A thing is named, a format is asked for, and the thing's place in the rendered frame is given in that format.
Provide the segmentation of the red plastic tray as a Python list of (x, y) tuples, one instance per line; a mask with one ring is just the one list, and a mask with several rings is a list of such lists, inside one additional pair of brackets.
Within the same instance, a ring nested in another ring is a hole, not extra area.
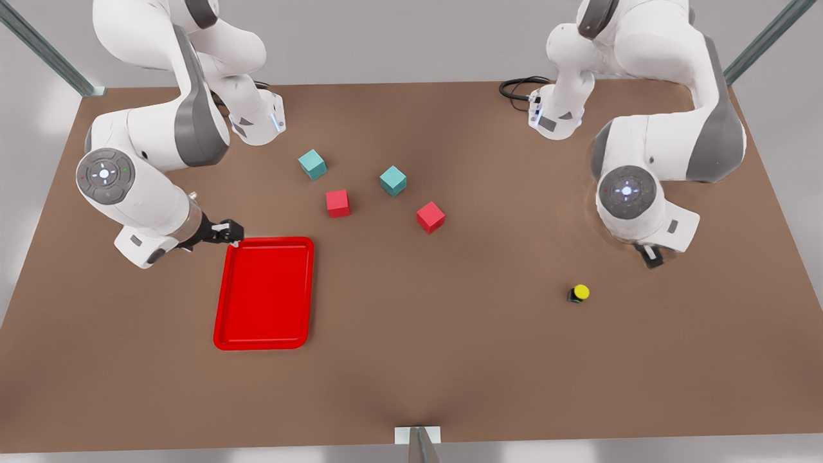
[(308, 237), (256, 237), (224, 260), (213, 343), (220, 350), (300, 348), (311, 322), (314, 243)]

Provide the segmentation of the teal cube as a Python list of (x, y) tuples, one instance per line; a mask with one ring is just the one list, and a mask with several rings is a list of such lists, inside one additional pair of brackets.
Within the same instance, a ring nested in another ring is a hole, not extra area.
[(385, 192), (392, 197), (396, 197), (397, 194), (405, 190), (406, 185), (408, 185), (408, 177), (397, 167), (391, 166), (379, 176), (379, 182)]
[(316, 181), (327, 173), (327, 164), (315, 149), (311, 149), (300, 156), (298, 162), (311, 181)]

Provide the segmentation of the red cube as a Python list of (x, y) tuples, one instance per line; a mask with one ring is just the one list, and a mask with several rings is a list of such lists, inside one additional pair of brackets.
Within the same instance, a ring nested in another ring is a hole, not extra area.
[(415, 219), (427, 234), (432, 234), (444, 224), (445, 213), (433, 201), (430, 201), (417, 211)]
[(329, 191), (325, 194), (327, 213), (332, 219), (346, 217), (352, 214), (350, 201), (346, 190)]

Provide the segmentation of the silver frame post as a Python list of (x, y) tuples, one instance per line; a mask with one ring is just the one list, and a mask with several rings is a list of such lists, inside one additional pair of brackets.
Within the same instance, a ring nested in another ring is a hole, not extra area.
[(726, 85), (731, 87), (737, 82), (817, 1), (790, 0), (723, 71)]
[(56, 50), (8, 0), (0, 0), (0, 23), (29, 47), (54, 73), (68, 83), (81, 97), (105, 96), (105, 87), (94, 87), (74, 65)]
[(408, 445), (408, 463), (441, 463), (435, 448), (442, 442), (440, 426), (396, 427), (394, 439)]

